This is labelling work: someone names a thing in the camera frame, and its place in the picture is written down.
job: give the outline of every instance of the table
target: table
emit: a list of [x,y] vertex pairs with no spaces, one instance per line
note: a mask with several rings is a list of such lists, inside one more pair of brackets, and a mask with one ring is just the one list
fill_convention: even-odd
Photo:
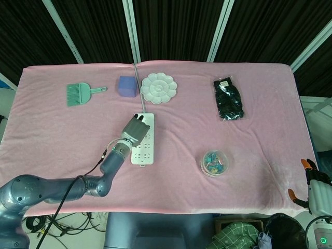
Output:
[[[126,160],[104,198],[84,196],[61,212],[263,213],[302,211],[287,189],[307,197],[301,158],[314,160],[293,73],[283,64],[148,61],[137,65],[140,79],[164,72],[178,84],[168,103],[146,102],[155,114],[155,163],[145,168]],[[92,168],[108,142],[120,135],[139,95],[121,97],[120,75],[131,64],[31,66],[23,70],[0,146],[0,184],[20,174],[75,177]],[[245,118],[219,118],[212,82],[232,76]],[[66,85],[107,86],[85,104],[66,106]],[[228,171],[211,178],[200,169],[210,149],[224,151]],[[94,175],[101,175],[99,170]],[[54,213],[41,203],[27,215]]]

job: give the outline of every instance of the green brush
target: green brush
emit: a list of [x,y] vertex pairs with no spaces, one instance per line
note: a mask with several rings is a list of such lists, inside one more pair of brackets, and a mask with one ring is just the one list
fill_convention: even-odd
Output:
[[107,87],[91,89],[89,84],[81,82],[67,85],[67,106],[87,103],[93,93],[104,92]]

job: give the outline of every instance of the plastic bag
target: plastic bag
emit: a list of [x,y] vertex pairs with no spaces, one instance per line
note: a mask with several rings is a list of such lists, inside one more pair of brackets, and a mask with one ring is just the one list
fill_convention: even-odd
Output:
[[243,118],[241,96],[230,77],[213,81],[219,116],[223,120]]
[[271,237],[272,249],[307,248],[306,233],[301,224],[283,213],[274,214],[269,218],[265,233]]

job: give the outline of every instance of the plastic container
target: plastic container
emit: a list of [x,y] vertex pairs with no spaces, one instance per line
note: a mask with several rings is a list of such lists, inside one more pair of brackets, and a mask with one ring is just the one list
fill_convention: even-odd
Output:
[[228,159],[221,151],[210,150],[201,161],[201,169],[210,177],[222,175],[228,169]]

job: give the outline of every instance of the purple sponge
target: purple sponge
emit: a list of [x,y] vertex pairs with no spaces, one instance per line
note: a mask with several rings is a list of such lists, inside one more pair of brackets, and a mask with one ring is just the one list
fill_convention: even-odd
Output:
[[120,76],[119,93],[123,97],[136,97],[137,83],[133,76]]

